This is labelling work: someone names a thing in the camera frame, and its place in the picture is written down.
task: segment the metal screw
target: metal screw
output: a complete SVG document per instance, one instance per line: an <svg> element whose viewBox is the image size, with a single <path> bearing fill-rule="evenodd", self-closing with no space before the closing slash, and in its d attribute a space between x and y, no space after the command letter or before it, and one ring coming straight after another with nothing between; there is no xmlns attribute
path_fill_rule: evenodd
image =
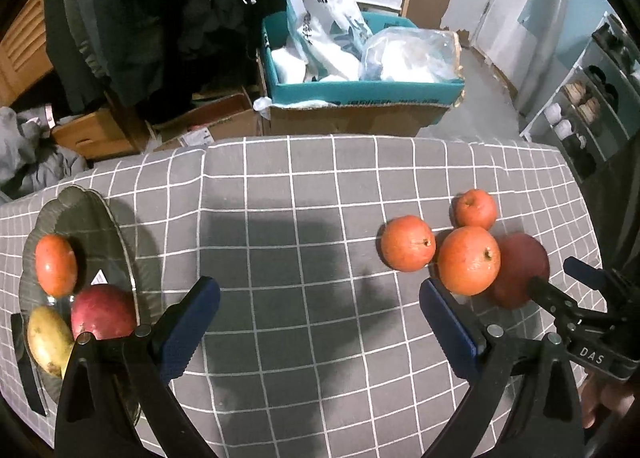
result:
<svg viewBox="0 0 640 458"><path fill-rule="evenodd" d="M78 339L76 339L76 342L78 344L86 344L90 340L91 340L91 332L82 332L80 333L80 335L78 335Z"/></svg>
<svg viewBox="0 0 640 458"><path fill-rule="evenodd" d="M134 330L134 333L136 334L136 337L146 337L151 333L151 326L148 324L141 324Z"/></svg>
<svg viewBox="0 0 640 458"><path fill-rule="evenodd" d="M552 344L560 344L562 342L562 337L557 333L551 332L546 334L546 338Z"/></svg>
<svg viewBox="0 0 640 458"><path fill-rule="evenodd" d="M486 327L486 331L492 337L502 337L504 335L504 330L497 324L489 324L489 326Z"/></svg>

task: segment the checkered tablecloth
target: checkered tablecloth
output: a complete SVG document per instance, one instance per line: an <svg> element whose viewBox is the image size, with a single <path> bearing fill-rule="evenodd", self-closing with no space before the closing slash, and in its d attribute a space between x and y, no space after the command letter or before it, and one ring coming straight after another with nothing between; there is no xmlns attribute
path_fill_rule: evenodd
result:
<svg viewBox="0 0 640 458"><path fill-rule="evenodd" d="M567 278L573 255L600 254L584 200L555 149L510 141L335 136L217 142L102 164L0 208L0 391L52 444L47 417L28 408L10 333L22 247L43 204L75 183L102 193L135 260L143 319L157 319L198 276L222 287L222 306L183 377L171 387L218 456L419 457L463 398L418 306L433 271L391 271L376 236L397 216L421 216L438 239L451 200L472 187L500 208L492 232L534 235L552 282L584 307L595 292ZM485 322L540 338L552 318L471 302ZM577 380L581 368L574 366ZM506 421L517 384L478 451ZM143 443L161 453L146 419Z"/></svg>

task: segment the floor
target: floor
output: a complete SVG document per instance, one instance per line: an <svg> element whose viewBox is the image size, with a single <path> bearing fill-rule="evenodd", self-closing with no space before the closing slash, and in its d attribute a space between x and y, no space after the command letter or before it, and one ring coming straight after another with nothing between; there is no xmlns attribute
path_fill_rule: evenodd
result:
<svg viewBox="0 0 640 458"><path fill-rule="evenodd" d="M440 123L422 128L418 136L518 139L520 115L503 82L469 50L462 50L461 62L465 100L449 109Z"/></svg>

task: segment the table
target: table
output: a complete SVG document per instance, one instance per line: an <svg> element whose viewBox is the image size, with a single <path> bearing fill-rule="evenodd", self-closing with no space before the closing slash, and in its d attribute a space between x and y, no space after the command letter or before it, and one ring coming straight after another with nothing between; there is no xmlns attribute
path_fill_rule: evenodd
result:
<svg viewBox="0 0 640 458"><path fill-rule="evenodd" d="M398 273L378 256L380 226L397 216L423 217L442 240L451 200L485 189L500 209L494 235L534 235L551 281L580 306L605 308L562 272L566 257L599 266L600 253L580 190L548 146L330 136L128 157L0 207L0 391L50 444L56 406L48 399L45 418L26 405L9 316L18 311L24 240L43 204L70 184L108 198L135 259L141 317L157 319L200 275L220 283L220 312L171 387L221 458L419 457L442 430L468 385L418 306L433 266ZM533 303L514 312L482 296L469 303L509 333L540 338L552 329ZM584 376L575 364L574 374ZM517 385L479 450L494 445ZM137 430L160 452L145 418Z"/></svg>

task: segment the wooden cabinet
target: wooden cabinet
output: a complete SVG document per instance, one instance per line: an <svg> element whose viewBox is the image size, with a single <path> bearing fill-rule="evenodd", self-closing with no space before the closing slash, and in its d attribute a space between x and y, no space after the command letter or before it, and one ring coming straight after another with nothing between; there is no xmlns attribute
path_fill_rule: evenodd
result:
<svg viewBox="0 0 640 458"><path fill-rule="evenodd" d="M53 70L47 57L44 0L28 0L0 41L0 105L11 105Z"/></svg>

